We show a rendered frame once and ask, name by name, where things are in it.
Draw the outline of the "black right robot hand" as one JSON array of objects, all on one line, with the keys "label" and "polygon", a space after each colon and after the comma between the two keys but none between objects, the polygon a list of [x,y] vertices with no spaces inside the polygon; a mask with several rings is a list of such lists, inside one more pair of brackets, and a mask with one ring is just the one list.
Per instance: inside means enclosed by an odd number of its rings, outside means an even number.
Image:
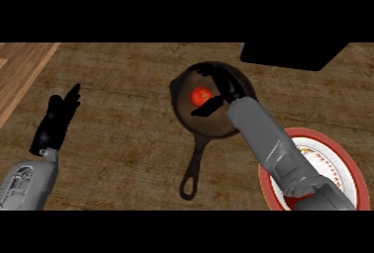
[{"label": "black right robot hand", "polygon": [[210,76],[219,91],[219,95],[211,97],[191,112],[194,116],[208,117],[220,108],[223,102],[232,103],[236,99],[245,97],[247,94],[236,78],[222,66],[214,66],[210,63],[198,63],[188,70],[197,71],[201,76]]}]

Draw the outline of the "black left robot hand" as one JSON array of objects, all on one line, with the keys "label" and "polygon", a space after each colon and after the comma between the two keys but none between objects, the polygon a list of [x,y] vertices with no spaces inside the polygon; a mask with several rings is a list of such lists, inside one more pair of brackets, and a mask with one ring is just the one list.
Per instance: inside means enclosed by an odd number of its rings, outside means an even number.
[{"label": "black left robot hand", "polygon": [[65,97],[52,95],[44,118],[38,125],[30,152],[41,156],[41,150],[52,148],[59,150],[65,138],[66,128],[80,106],[80,84],[69,89]]}]

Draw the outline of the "red tomato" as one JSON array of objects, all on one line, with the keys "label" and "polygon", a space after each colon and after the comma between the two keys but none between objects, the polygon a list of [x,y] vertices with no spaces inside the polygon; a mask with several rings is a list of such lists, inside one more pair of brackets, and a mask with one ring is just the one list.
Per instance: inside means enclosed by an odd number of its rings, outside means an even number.
[{"label": "red tomato", "polygon": [[189,102],[198,108],[211,98],[211,92],[205,87],[195,87],[189,92]]}]

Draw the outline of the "dark brown frying pan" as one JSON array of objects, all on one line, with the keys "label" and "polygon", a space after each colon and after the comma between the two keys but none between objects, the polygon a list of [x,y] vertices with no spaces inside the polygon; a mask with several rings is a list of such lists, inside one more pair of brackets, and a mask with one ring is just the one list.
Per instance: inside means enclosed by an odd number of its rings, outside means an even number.
[{"label": "dark brown frying pan", "polygon": [[[205,61],[200,63],[210,63],[214,66],[222,66],[236,78],[247,96],[257,98],[245,74],[232,65],[219,61]],[[197,193],[200,161],[207,144],[214,139],[231,137],[238,133],[238,129],[234,127],[231,119],[228,118],[231,103],[223,102],[223,105],[208,117],[198,117],[191,114],[197,109],[189,102],[189,92],[195,87],[205,87],[211,92],[211,97],[219,95],[211,77],[201,76],[197,71],[189,71],[186,69],[170,83],[173,111],[182,126],[194,136],[194,151],[180,184],[180,197],[186,201],[194,199]]]}]

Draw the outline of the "red-rimmed white plate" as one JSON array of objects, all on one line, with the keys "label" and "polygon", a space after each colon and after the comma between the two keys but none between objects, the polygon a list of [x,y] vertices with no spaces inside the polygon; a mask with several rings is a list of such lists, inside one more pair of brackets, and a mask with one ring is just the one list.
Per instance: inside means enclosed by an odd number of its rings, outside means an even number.
[{"label": "red-rimmed white plate", "polygon": [[[341,146],[327,135],[309,128],[290,127],[285,132],[316,172],[333,181],[356,209],[370,211],[371,201],[364,176]],[[296,203],[302,199],[284,196],[276,182],[263,168],[259,168],[259,178],[269,209],[293,211]]]}]

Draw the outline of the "black appliance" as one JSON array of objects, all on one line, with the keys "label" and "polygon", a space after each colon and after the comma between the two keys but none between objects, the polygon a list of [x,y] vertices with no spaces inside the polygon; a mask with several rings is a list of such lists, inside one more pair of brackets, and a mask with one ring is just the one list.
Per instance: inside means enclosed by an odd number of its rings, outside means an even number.
[{"label": "black appliance", "polygon": [[242,45],[239,59],[253,64],[321,71],[346,46],[346,42],[247,42]]}]

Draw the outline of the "pale wooden board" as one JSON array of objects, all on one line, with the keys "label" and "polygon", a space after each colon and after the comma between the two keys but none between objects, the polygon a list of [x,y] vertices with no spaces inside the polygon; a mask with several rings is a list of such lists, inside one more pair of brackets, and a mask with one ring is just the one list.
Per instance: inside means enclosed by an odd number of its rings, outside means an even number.
[{"label": "pale wooden board", "polygon": [[59,42],[0,42],[0,127],[59,46]]}]

